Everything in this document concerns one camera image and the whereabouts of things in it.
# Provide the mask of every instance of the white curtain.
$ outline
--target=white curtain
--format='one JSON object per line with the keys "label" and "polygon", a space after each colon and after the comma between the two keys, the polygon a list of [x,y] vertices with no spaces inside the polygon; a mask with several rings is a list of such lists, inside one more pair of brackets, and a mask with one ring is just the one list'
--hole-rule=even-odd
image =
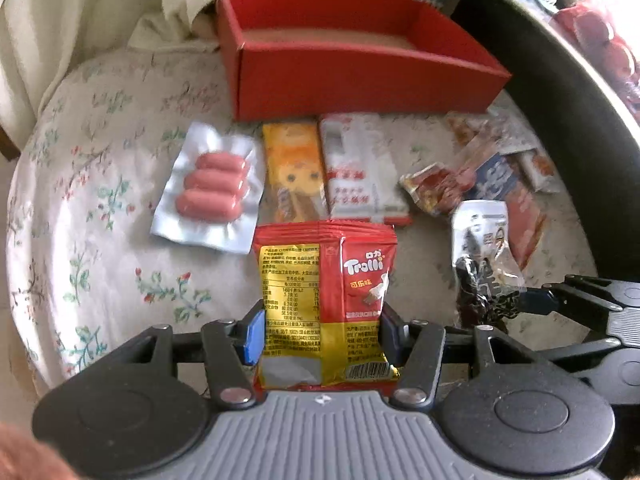
{"label": "white curtain", "polygon": [[0,0],[0,125],[22,149],[69,69],[127,43],[184,46],[211,1]]}

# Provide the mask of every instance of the blue gripper pad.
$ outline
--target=blue gripper pad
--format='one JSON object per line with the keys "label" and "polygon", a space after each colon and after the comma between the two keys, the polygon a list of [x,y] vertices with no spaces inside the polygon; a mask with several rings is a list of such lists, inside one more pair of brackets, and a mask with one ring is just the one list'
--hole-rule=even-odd
{"label": "blue gripper pad", "polygon": [[257,364],[264,349],[264,309],[260,310],[247,327],[246,341],[242,346],[240,361],[243,365]]}

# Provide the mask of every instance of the barcode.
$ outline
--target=barcode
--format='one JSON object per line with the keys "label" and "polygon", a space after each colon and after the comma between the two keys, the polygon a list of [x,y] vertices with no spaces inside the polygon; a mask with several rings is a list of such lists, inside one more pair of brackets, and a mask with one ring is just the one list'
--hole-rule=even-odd
{"label": "barcode", "polygon": [[347,379],[379,379],[388,378],[391,375],[389,363],[364,363],[363,365],[351,365],[347,368]]}
{"label": "barcode", "polygon": [[344,155],[344,145],[342,143],[342,131],[339,125],[327,124],[322,129],[322,143],[327,153]]}

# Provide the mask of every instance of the grey ribbed plate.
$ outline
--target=grey ribbed plate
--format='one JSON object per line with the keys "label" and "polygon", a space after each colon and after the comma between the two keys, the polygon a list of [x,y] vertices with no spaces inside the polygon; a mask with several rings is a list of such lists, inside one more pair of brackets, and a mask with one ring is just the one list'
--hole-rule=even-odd
{"label": "grey ribbed plate", "polygon": [[[457,456],[423,413],[375,392],[272,392],[220,415],[194,450],[149,480],[501,479]],[[581,480],[604,477],[590,470]]]}
{"label": "grey ribbed plate", "polygon": [[627,307],[622,312],[611,312],[607,335],[619,338],[623,345],[640,348],[640,308]]}

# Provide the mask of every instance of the nutrition facts label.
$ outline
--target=nutrition facts label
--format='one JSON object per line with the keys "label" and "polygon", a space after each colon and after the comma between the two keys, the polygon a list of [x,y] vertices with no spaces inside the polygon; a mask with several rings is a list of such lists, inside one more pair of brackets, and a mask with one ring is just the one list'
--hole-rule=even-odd
{"label": "nutrition facts label", "polygon": [[320,356],[318,244],[260,249],[267,317],[263,356]]}

